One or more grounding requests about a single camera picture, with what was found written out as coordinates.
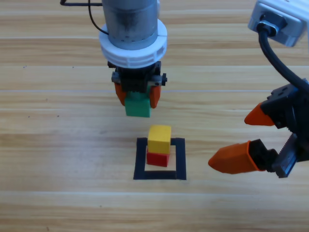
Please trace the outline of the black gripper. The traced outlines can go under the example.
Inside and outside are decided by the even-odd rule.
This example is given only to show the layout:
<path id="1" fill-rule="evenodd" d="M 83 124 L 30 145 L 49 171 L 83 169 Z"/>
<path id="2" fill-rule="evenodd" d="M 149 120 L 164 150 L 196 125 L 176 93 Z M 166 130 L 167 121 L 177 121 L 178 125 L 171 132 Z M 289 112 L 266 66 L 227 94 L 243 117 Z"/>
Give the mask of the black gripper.
<path id="1" fill-rule="evenodd" d="M 112 72 L 112 82 L 115 86 L 116 95 L 120 103 L 125 106 L 128 92 L 146 93 L 150 88 L 149 99 L 151 108 L 156 108 L 161 95 L 161 86 L 165 86 L 167 75 L 161 73 L 161 62 L 157 61 L 147 67 L 123 68 L 108 62 Z"/>
<path id="2" fill-rule="evenodd" d="M 271 92 L 245 117 L 245 124 L 287 128 L 292 134 L 277 153 L 258 139 L 220 148 L 208 165 L 225 174 L 275 172 L 286 178 L 297 162 L 309 160 L 309 96 L 288 84 Z"/>

